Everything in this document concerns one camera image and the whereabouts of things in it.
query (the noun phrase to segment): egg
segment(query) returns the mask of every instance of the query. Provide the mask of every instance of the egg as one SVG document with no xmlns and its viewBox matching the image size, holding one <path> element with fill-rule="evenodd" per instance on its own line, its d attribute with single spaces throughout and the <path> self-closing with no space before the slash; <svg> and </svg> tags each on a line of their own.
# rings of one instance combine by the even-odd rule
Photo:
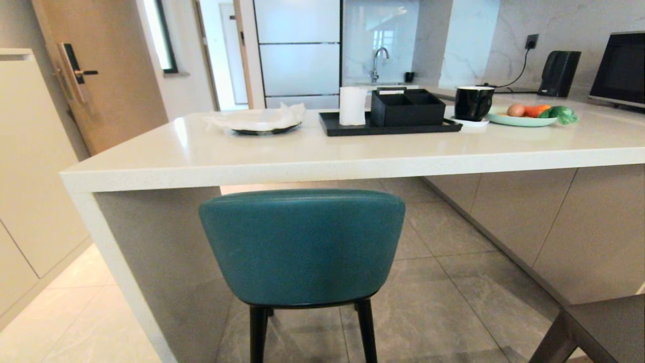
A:
<svg viewBox="0 0 645 363">
<path fill-rule="evenodd" d="M 524 105 L 521 103 L 511 105 L 510 107 L 508 107 L 508 111 L 506 111 L 506 113 L 509 116 L 522 117 L 524 115 Z"/>
</svg>

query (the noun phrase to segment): beige cabinet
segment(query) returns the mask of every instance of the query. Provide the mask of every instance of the beige cabinet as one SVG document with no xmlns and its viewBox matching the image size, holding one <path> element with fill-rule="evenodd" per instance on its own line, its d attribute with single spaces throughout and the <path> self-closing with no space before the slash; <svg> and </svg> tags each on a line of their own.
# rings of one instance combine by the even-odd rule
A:
<svg viewBox="0 0 645 363">
<path fill-rule="evenodd" d="M 471 216 L 532 266 L 575 169 L 482 174 Z"/>
<path fill-rule="evenodd" d="M 0 223 L 0 315 L 37 282 L 34 270 Z"/>
<path fill-rule="evenodd" d="M 580 168 L 533 269 L 571 303 L 645 281 L 643 165 Z"/>
<path fill-rule="evenodd" d="M 461 209 L 470 213 L 481 174 L 435 175 L 426 179 Z"/>
<path fill-rule="evenodd" d="M 31 50 L 3 54 L 0 218 L 43 277 L 88 236 L 58 175 L 77 159 Z"/>
</svg>

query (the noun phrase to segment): doorway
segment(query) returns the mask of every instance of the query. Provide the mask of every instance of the doorway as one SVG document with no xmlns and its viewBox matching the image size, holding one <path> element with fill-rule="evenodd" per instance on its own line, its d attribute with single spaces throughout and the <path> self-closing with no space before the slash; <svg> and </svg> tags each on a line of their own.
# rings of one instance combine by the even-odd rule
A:
<svg viewBox="0 0 645 363">
<path fill-rule="evenodd" d="M 134 1 L 33 4 L 91 155 L 168 122 Z"/>
<path fill-rule="evenodd" d="M 219 108 L 246 110 L 248 98 L 233 2 L 200 0 L 199 6 Z"/>
</svg>

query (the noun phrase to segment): frosted glass panel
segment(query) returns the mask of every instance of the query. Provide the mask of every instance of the frosted glass panel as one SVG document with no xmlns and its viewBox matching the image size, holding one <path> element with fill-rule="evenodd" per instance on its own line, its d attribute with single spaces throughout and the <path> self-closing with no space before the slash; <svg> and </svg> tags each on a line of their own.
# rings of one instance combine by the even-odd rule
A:
<svg viewBox="0 0 645 363">
<path fill-rule="evenodd" d="M 259 0 L 255 17 L 260 44 L 341 41 L 338 0 Z"/>
<path fill-rule="evenodd" d="M 419 0 L 345 0 L 343 85 L 370 82 L 374 52 L 381 47 L 390 52 L 390 58 L 385 59 L 382 54 L 379 56 L 378 82 L 403 82 L 405 72 L 414 70 L 412 58 L 418 17 Z"/>
<path fill-rule="evenodd" d="M 337 94 L 339 51 L 329 44 L 261 45 L 265 94 Z"/>
<path fill-rule="evenodd" d="M 266 108 L 279 109 L 280 102 L 287 106 L 304 103 L 308 110 L 338 109 L 338 96 L 267 97 Z"/>
</svg>

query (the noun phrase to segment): dark wooden chair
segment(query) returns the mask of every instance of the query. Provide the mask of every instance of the dark wooden chair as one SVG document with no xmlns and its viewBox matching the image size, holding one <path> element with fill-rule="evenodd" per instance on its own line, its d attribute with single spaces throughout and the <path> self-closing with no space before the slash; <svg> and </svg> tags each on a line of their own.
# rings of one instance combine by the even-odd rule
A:
<svg viewBox="0 0 645 363">
<path fill-rule="evenodd" d="M 563 307 L 529 363 L 564 363 L 577 347 L 594 363 L 645 362 L 645 295 Z"/>
</svg>

